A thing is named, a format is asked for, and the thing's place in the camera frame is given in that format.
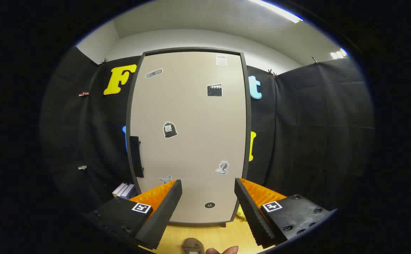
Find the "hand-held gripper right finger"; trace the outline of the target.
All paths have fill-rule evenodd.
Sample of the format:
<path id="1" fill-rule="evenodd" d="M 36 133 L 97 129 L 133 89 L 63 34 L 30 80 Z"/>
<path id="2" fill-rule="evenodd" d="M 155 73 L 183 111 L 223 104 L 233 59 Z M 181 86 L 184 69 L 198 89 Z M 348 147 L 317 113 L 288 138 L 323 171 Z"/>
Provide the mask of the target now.
<path id="1" fill-rule="evenodd" d="M 285 196 L 237 177 L 234 192 L 258 246 L 284 246 L 325 223 L 337 209 L 327 210 L 303 195 Z"/>

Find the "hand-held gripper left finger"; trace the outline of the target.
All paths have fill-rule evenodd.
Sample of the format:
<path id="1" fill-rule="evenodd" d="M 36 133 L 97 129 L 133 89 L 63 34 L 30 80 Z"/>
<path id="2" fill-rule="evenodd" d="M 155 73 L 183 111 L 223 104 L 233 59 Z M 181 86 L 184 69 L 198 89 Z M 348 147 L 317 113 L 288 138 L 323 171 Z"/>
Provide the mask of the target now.
<path id="1" fill-rule="evenodd" d="M 115 197 L 86 214 L 99 230 L 129 246 L 157 249 L 183 194 L 173 180 L 130 199 Z"/>

